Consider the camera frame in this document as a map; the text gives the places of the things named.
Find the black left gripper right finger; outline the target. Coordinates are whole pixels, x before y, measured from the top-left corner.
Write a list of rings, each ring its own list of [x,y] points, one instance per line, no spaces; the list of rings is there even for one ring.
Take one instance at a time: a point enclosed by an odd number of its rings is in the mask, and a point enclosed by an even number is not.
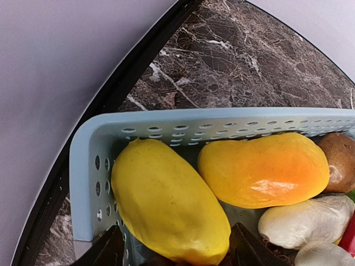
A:
[[[240,222],[231,228],[230,257],[231,265],[290,265],[287,257],[277,256]]]

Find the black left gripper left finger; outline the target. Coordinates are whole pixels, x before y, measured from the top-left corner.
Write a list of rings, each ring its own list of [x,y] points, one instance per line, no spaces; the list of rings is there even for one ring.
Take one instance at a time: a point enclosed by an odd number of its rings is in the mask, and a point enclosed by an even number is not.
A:
[[[125,242],[118,225],[111,226],[72,266],[123,265]]]

